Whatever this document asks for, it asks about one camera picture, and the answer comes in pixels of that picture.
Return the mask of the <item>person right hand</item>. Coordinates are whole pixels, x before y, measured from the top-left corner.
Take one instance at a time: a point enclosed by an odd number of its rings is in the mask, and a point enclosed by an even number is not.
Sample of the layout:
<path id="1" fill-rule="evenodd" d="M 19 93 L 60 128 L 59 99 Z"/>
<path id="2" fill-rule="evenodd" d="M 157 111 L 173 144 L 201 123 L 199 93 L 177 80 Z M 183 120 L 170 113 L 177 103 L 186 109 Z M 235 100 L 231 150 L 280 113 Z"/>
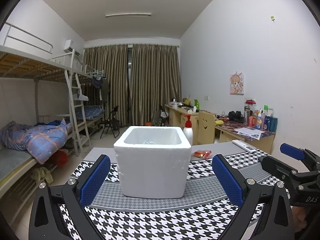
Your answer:
<path id="1" fill-rule="evenodd" d="M 310 239 L 319 237 L 319 206 L 293 206 L 291 211 L 296 235 Z"/>

